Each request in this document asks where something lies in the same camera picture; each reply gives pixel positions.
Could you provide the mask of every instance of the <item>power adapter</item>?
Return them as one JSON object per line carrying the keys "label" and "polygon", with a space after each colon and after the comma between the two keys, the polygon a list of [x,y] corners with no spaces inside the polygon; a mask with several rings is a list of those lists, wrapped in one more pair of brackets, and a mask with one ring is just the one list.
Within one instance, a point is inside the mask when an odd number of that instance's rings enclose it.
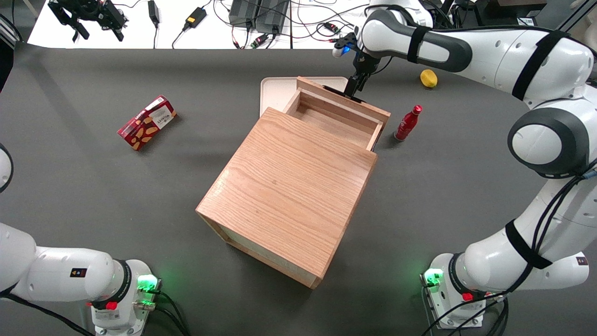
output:
{"label": "power adapter", "polygon": [[183,32],[189,30],[189,28],[196,28],[201,21],[207,16],[205,9],[197,7],[191,15],[185,20]]}
{"label": "power adapter", "polygon": [[326,22],[324,23],[324,27],[334,34],[338,34],[340,32],[340,29],[333,23]]}
{"label": "power adapter", "polygon": [[149,18],[151,19],[151,22],[153,22],[154,27],[156,27],[156,29],[157,29],[158,25],[159,25],[158,6],[155,4],[154,0],[149,0],[147,2],[147,6],[149,7]]}

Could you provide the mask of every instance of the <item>red bottle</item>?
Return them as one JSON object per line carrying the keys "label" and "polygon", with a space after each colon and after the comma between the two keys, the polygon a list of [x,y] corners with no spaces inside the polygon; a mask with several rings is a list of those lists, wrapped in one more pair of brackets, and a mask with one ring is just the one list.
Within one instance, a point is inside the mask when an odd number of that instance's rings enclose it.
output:
{"label": "red bottle", "polygon": [[400,126],[398,126],[398,129],[394,133],[394,138],[396,138],[396,140],[404,141],[407,138],[410,131],[417,125],[418,115],[421,114],[421,112],[423,112],[423,107],[421,105],[415,105],[413,110],[404,116]]}

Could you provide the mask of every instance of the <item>yellow lemon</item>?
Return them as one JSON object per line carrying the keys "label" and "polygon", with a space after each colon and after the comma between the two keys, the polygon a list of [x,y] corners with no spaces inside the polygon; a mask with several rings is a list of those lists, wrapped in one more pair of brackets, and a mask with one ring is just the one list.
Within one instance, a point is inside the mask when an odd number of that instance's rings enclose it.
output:
{"label": "yellow lemon", "polygon": [[430,69],[425,69],[421,72],[421,83],[426,87],[434,88],[438,85],[438,77]]}

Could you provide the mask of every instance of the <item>dark gray tabletop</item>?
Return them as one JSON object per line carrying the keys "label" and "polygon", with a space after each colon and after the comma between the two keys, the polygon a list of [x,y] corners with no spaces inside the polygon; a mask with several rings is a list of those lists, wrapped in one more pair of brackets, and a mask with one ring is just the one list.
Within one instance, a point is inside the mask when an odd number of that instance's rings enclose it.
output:
{"label": "dark gray tabletop", "polygon": [[[377,167],[314,291],[226,245],[195,213],[257,121],[264,77],[348,76],[351,61],[329,51],[20,46],[0,94],[0,141],[16,165],[0,195],[0,220],[41,246],[145,261],[196,336],[418,336],[427,324],[418,274],[437,254],[501,229],[543,185],[508,152],[506,135],[526,111],[509,94],[439,71],[439,86],[426,90],[418,80],[423,68],[403,60],[369,80],[360,97],[393,115]],[[134,152],[116,131],[159,94],[179,118]],[[417,128],[394,145],[391,133],[415,104],[424,107]],[[595,259],[597,245],[585,253]],[[574,288],[514,293],[506,335],[593,335],[596,289],[591,274]],[[42,305],[81,323],[82,303]],[[0,335],[25,330],[75,335],[1,302]],[[155,313],[146,335],[177,331]]]}

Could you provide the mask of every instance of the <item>white table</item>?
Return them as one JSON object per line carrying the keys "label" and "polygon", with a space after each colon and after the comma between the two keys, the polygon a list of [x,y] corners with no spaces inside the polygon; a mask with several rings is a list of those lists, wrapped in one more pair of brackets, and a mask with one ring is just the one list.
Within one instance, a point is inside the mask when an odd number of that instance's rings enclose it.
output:
{"label": "white table", "polygon": [[[196,8],[205,5],[208,0],[155,0],[159,8],[160,20],[157,38],[157,48],[170,49],[172,42],[180,33],[184,21],[188,15]],[[226,22],[228,22],[228,11],[223,5],[230,8],[232,0],[224,0],[223,4],[219,0],[216,1],[216,13]],[[314,32],[316,26],[311,25],[307,29],[298,24],[300,18],[305,23],[314,23],[321,20],[337,20],[338,17],[330,18],[334,13],[322,7],[309,7],[310,4],[319,4],[312,0],[293,0],[292,3],[292,18],[293,21],[293,36],[294,48],[296,49],[329,49],[332,43],[316,41],[312,38],[296,37],[307,36],[310,32]],[[318,0],[321,3],[334,2],[333,0]],[[115,4],[134,5],[136,0],[113,0]],[[369,3],[368,0],[338,0],[335,4],[326,5],[334,11],[340,13],[350,8],[361,6],[357,9],[348,11],[342,14],[345,20],[359,25],[365,19],[363,10],[364,5]],[[47,5],[44,5],[37,23],[33,28],[33,32],[29,37],[28,43],[39,45],[48,48],[108,48],[108,49],[151,49],[153,48],[153,36],[155,28],[148,16],[147,1],[141,0],[134,8],[125,6],[117,6],[122,9],[124,14],[128,17],[127,27],[122,30],[124,40],[119,42],[116,36],[111,31],[103,31],[96,22],[81,21],[85,28],[89,31],[90,37],[85,40],[81,37],[73,43],[72,37],[75,31],[70,26],[61,25],[54,14]],[[206,18],[195,29],[190,29],[177,41],[176,49],[235,49],[232,44],[232,28],[223,23],[214,14],[214,3],[210,3],[205,7],[207,11]],[[283,34],[290,34],[290,20],[286,18]],[[330,34],[325,28],[320,29],[325,34]],[[352,31],[351,28],[343,29],[344,33]],[[242,45],[246,38],[245,28],[234,28],[234,34],[237,41]],[[251,31],[249,35],[248,44],[260,36],[256,30]],[[329,39],[321,35],[316,35],[319,39]],[[289,49],[290,37],[277,36],[270,48],[274,49]]]}

